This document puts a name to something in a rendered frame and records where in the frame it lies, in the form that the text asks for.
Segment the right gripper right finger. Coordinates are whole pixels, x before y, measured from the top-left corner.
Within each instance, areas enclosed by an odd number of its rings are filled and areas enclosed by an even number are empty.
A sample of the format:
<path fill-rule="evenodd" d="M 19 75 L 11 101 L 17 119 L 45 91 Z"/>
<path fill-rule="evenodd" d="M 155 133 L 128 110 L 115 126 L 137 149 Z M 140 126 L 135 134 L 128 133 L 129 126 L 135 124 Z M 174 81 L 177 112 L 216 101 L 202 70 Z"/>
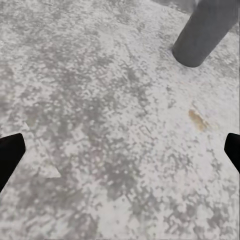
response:
<path fill-rule="evenodd" d="M 240 173 L 240 135 L 229 133 L 227 135 L 224 151 Z"/>

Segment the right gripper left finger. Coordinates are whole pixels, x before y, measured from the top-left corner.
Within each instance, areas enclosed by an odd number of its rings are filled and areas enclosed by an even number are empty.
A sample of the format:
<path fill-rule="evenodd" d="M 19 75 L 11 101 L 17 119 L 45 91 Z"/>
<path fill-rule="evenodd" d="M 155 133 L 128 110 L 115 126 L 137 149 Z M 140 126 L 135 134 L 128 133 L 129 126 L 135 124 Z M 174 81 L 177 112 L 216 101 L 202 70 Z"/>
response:
<path fill-rule="evenodd" d="M 26 152 L 23 134 L 0 138 L 0 192 Z"/>

